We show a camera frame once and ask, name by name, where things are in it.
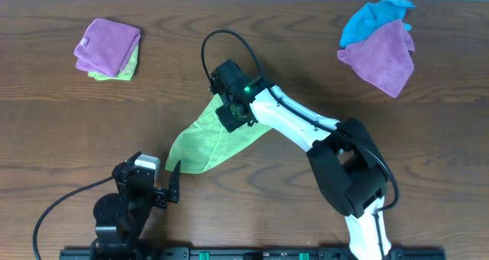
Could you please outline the green microfiber cloth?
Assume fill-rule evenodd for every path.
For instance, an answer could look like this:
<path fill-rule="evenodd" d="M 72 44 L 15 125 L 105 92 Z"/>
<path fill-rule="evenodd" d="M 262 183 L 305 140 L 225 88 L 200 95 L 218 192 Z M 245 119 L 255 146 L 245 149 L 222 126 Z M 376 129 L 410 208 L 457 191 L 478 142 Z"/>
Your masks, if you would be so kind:
<path fill-rule="evenodd" d="M 170 148 L 165 164 L 167 171 L 172 171 L 177 164 L 185 174 L 201 174 L 257 141 L 270 131 L 270 127 L 260 123 L 251 127 L 243 125 L 229 133 L 216 114 L 223 106 L 218 95 L 212 97 L 198 119 L 183 130 Z"/>

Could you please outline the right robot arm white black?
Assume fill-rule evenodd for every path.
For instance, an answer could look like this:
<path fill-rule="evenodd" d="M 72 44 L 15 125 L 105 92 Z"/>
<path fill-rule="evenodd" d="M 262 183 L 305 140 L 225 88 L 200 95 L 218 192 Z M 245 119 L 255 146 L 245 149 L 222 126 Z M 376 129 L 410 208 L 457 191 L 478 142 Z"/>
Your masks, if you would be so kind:
<path fill-rule="evenodd" d="M 349 248 L 358 259 L 384 259 L 390 251 L 382 211 L 391 173 L 365 127 L 340 122 L 302 106 L 263 76 L 251 79 L 233 60 L 206 74 L 216 110 L 229 133 L 260 123 L 306 152 L 326 201 L 345 217 Z"/>

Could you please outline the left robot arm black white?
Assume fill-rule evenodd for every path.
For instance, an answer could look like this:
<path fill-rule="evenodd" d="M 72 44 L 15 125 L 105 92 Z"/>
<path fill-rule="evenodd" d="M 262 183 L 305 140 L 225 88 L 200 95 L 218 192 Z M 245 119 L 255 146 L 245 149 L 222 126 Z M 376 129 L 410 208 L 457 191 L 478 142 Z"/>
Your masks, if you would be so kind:
<path fill-rule="evenodd" d="M 178 161 L 169 187 L 154 186 L 160 159 L 137 152 L 116 165 L 112 176 L 118 189 L 101 197 L 93 208 L 96 240 L 91 244 L 91 259 L 158 259 L 159 253 L 140 240 L 151 210 L 166 209 L 180 199 Z"/>

